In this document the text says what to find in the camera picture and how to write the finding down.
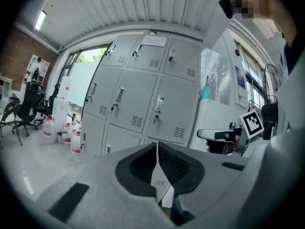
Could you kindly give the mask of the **black pedestal fan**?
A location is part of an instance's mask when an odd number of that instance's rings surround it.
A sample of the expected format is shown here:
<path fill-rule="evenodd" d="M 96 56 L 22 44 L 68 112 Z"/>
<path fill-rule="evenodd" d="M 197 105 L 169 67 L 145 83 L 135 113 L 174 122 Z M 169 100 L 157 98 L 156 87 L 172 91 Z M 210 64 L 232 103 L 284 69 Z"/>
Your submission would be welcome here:
<path fill-rule="evenodd" d="M 277 132 L 278 100 L 275 92 L 279 88 L 278 70 L 267 64 L 263 75 L 263 100 L 261 116 L 263 120 L 263 140 L 270 140 Z"/>

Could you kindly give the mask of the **black frame chair pale seat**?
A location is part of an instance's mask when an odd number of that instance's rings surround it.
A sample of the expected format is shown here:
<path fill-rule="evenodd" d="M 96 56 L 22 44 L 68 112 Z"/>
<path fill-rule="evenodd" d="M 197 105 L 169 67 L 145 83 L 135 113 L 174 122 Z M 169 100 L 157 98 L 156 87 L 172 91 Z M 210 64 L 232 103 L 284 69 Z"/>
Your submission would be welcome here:
<path fill-rule="evenodd" d="M 12 131 L 17 133 L 17 137 L 21 146 L 23 146 L 22 141 L 20 139 L 20 132 L 18 130 L 18 124 L 16 120 L 17 112 L 20 109 L 20 100 L 16 99 L 6 105 L 3 110 L 3 113 L 0 114 L 0 149 L 2 150 L 2 129 L 5 126 L 10 126 Z"/>

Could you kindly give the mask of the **clear dispenser water bottle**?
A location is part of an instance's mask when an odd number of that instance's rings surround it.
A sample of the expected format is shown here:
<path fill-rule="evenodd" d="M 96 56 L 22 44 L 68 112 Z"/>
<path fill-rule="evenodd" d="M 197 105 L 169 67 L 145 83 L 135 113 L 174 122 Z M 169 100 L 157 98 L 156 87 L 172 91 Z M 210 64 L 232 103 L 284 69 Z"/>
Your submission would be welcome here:
<path fill-rule="evenodd" d="M 70 94 L 70 90 L 71 90 L 71 77 L 63 76 L 61 79 L 57 97 L 67 100 Z"/>

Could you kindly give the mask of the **person's own body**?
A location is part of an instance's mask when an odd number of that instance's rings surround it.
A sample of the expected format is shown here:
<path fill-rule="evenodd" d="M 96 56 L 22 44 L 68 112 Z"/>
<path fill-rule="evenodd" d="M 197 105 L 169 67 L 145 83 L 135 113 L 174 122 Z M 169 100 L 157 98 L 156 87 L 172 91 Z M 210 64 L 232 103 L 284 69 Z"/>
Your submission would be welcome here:
<path fill-rule="evenodd" d="M 292 129 L 305 128 L 305 44 L 298 33 L 284 49 L 288 78 L 276 92 L 280 108 Z"/>

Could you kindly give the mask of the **white wall panel blue poster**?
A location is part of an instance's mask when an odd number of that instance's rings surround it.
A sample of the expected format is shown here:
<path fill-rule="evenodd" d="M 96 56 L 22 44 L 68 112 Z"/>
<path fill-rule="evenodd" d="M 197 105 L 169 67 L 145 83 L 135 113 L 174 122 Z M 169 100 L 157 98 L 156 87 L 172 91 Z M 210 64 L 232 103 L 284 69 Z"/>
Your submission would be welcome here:
<path fill-rule="evenodd" d="M 245 82 L 245 73 L 239 67 L 235 66 L 236 78 L 237 78 L 237 94 L 238 103 L 243 107 L 247 107 L 247 91 Z"/>

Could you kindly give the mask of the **white paper notice red text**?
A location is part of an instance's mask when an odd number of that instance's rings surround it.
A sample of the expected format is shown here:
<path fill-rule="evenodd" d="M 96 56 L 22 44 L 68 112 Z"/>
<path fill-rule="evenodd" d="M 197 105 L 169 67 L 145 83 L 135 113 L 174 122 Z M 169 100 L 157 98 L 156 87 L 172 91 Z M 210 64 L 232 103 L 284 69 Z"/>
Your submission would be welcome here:
<path fill-rule="evenodd" d="M 146 35 L 141 42 L 141 45 L 164 47 L 166 45 L 167 38 L 153 35 Z"/>

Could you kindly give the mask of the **white shelving unit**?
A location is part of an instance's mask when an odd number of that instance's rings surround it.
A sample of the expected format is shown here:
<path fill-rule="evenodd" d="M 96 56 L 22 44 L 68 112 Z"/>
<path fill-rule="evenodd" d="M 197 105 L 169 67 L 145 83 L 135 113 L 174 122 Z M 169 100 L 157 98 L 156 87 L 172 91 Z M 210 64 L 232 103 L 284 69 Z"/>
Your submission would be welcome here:
<path fill-rule="evenodd" d="M 28 81 L 28 79 L 31 75 L 30 73 L 33 72 L 34 70 L 36 70 L 36 68 L 38 67 L 39 68 L 39 77 L 37 79 L 37 82 L 38 82 L 38 84 L 43 85 L 44 78 L 46 76 L 50 63 L 45 61 L 44 59 L 41 59 L 41 61 L 39 63 L 37 63 L 37 59 L 38 59 L 38 56 L 33 54 L 28 63 L 28 67 L 27 67 L 26 73 L 24 75 L 24 79 L 23 79 L 24 84 Z"/>

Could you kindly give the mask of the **clear water jug red cap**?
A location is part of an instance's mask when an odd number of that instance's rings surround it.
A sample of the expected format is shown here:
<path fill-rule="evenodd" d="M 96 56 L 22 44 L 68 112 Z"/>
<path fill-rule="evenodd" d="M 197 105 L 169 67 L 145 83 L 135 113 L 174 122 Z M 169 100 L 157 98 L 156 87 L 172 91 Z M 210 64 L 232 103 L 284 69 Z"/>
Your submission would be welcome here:
<path fill-rule="evenodd" d="M 63 128 L 62 140 L 65 145 L 71 144 L 71 124 L 69 122 L 67 122 Z"/>
<path fill-rule="evenodd" d="M 55 122 L 51 115 L 48 115 L 46 117 L 42 130 L 43 130 L 45 143 L 48 145 L 55 144 L 56 142 Z"/>
<path fill-rule="evenodd" d="M 81 131 L 77 130 L 72 133 L 71 135 L 71 152 L 74 155 L 80 156 L 81 155 Z"/>

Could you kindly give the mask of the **silver foil sheet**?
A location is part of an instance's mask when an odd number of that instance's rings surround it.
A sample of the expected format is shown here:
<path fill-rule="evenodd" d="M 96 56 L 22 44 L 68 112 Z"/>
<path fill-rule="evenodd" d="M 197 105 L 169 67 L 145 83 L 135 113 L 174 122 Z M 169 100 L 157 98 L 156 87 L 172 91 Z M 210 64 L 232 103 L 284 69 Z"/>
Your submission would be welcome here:
<path fill-rule="evenodd" d="M 204 49 L 201 54 L 201 91 L 207 76 L 209 76 L 211 100 L 229 105 L 231 76 L 228 60 L 210 49 Z"/>

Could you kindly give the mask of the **black high-back office chair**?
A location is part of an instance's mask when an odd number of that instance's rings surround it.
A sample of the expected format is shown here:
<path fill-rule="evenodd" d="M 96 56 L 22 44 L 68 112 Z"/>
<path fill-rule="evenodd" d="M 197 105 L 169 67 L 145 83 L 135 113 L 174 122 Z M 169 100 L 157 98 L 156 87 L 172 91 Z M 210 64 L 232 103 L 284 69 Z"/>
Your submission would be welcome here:
<path fill-rule="evenodd" d="M 48 99 L 44 98 L 38 104 L 36 110 L 37 110 L 37 113 L 39 113 L 41 115 L 41 117 L 43 117 L 43 119 L 35 119 L 34 123 L 36 123 L 36 121 L 39 121 L 40 123 L 38 125 L 42 125 L 44 118 L 49 115 L 52 115 L 53 103 L 54 103 L 54 99 L 56 98 L 56 96 L 59 92 L 59 87 L 60 87 L 60 84 L 57 83 L 54 87 L 53 94 Z"/>

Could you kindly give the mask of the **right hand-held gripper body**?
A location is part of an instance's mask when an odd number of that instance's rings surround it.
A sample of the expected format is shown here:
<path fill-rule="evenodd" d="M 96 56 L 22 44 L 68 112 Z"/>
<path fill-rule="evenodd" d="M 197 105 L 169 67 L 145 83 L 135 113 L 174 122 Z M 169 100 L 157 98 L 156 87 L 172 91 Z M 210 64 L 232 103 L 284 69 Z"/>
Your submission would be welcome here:
<path fill-rule="evenodd" d="M 206 130 L 207 152 L 221 155 L 250 156 L 264 145 L 260 137 L 264 128 L 258 113 L 252 110 L 240 116 L 241 123 L 232 122 L 228 130 Z"/>

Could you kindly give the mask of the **black framed glass window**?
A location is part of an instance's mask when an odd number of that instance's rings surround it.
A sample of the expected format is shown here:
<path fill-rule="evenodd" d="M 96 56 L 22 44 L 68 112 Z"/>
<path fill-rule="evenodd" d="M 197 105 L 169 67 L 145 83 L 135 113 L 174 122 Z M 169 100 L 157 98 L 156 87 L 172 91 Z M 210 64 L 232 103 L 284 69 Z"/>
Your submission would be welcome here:
<path fill-rule="evenodd" d="M 82 51 L 76 63 L 73 64 L 68 73 L 71 78 L 71 90 L 68 98 L 71 109 L 82 111 L 92 77 L 108 47 L 108 45 L 104 45 L 97 49 Z"/>

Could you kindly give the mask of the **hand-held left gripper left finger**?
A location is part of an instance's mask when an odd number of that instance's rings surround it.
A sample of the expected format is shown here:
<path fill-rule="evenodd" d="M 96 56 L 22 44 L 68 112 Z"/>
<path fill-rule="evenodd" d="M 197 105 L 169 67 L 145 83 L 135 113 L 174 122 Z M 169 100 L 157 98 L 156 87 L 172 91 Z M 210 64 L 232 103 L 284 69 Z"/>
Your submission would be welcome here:
<path fill-rule="evenodd" d="M 156 143 L 96 157 L 47 188 L 37 203 L 69 226 L 169 226 L 151 186 Z"/>

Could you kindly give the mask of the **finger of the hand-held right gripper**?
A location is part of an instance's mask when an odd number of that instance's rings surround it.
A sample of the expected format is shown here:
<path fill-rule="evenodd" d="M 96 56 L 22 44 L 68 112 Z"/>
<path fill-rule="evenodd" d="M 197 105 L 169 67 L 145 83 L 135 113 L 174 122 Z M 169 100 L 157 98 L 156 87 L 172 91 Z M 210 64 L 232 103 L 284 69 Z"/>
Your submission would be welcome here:
<path fill-rule="evenodd" d="M 229 133 L 229 130 L 200 129 L 197 131 L 197 137 L 205 140 L 225 140 L 226 133 Z"/>

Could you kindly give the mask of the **teal spray bottle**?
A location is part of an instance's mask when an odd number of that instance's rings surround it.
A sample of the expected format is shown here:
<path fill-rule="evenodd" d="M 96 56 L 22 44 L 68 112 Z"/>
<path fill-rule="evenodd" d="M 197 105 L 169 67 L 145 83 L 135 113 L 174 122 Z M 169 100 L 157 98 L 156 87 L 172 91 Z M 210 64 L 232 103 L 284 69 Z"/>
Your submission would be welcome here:
<path fill-rule="evenodd" d="M 199 101 L 201 100 L 211 100 L 211 91 L 209 86 L 209 76 L 206 77 L 205 86 L 202 89 L 199 97 Z"/>

